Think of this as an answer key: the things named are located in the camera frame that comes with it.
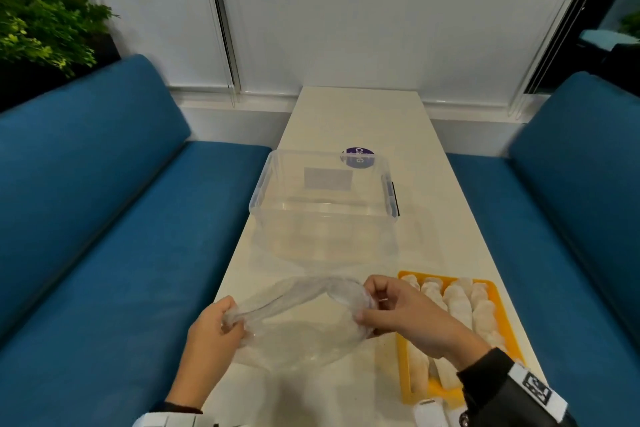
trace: orange plastic tray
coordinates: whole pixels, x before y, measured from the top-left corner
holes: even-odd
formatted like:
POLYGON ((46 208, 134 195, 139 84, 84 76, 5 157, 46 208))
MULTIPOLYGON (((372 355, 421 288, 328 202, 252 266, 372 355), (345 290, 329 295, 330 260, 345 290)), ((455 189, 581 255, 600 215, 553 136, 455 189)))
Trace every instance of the orange plastic tray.
MULTIPOLYGON (((422 285, 424 279, 426 279, 427 277, 440 278, 443 282, 443 290, 446 289, 451 282, 458 279, 457 277, 443 277, 442 275, 430 275, 418 272, 409 272, 406 270, 398 272, 398 278, 402 278, 405 275, 415 275, 420 285, 422 285)), ((520 348, 518 347, 518 343, 516 342, 513 330, 511 330, 511 325, 509 324, 509 320, 507 319, 507 313, 504 311, 504 306, 502 305, 500 294, 498 294, 498 289, 496 288, 495 284, 489 280, 474 279, 474 282, 482 282, 483 284, 487 285, 489 300, 491 300, 495 304, 495 320, 498 323, 498 332, 504 337, 507 352, 513 360, 523 361, 522 353, 520 352, 520 348)), ((425 398, 441 397, 444 398, 444 400, 446 400, 452 408, 460 407, 462 406, 462 404, 464 404, 465 400, 462 395, 462 388, 444 390, 444 388, 442 388, 442 385, 439 381, 437 381, 436 378, 429 377, 429 384, 426 386, 426 388, 421 389, 421 391, 412 391, 411 377, 409 374, 409 359, 406 349, 407 340, 400 334, 396 334, 396 340, 398 368, 400 368, 400 388, 402 391, 403 403, 414 405, 420 400, 424 400, 425 398)))

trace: blue sofa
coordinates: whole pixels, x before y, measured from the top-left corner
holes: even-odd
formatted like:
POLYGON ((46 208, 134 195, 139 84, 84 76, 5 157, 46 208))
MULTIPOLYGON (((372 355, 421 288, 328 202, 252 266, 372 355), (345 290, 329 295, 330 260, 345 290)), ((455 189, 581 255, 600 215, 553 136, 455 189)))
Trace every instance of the blue sofa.
POLYGON ((0 115, 0 418, 129 426, 166 395, 268 148, 189 142, 134 56, 0 115))
POLYGON ((571 76, 509 148, 449 161, 580 427, 637 425, 640 98, 571 76))

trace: person's left hand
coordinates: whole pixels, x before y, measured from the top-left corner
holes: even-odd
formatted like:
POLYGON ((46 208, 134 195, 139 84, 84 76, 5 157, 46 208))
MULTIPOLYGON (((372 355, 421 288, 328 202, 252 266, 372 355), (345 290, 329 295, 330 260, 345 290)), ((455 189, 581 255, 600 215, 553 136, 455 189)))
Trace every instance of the person's left hand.
POLYGON ((244 337, 242 323, 237 323, 228 332, 222 328, 222 316, 235 305, 231 296, 220 299, 204 309, 189 328, 167 402, 202 409, 213 387, 227 372, 244 337))

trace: white roller blind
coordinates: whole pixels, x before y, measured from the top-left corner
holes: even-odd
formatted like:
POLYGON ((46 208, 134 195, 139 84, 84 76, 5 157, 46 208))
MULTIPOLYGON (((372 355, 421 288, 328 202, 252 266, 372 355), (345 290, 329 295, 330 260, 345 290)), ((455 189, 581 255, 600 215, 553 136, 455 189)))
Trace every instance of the white roller blind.
POLYGON ((243 89, 514 97, 563 0, 225 0, 243 89))
POLYGON ((168 84, 226 87, 228 64, 212 0, 98 0, 120 16, 114 39, 123 53, 142 53, 168 84))

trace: person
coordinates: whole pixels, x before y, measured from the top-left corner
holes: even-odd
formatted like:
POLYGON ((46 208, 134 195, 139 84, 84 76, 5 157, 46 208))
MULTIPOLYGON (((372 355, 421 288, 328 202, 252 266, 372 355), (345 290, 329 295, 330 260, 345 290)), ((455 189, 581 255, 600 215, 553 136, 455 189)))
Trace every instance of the person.
MULTIPOLYGON (((364 287, 378 309, 358 312, 358 324, 372 328, 372 336, 397 332, 429 357, 446 358, 458 370, 468 408, 461 417, 464 427, 576 426, 566 402, 554 391, 408 282, 372 275, 364 287)), ((234 305, 225 297, 204 309, 189 329, 169 394, 134 427, 154 427, 154 421, 165 425, 168 415, 172 426, 214 424, 201 409, 244 336, 241 323, 228 331, 222 326, 223 314, 234 305)))

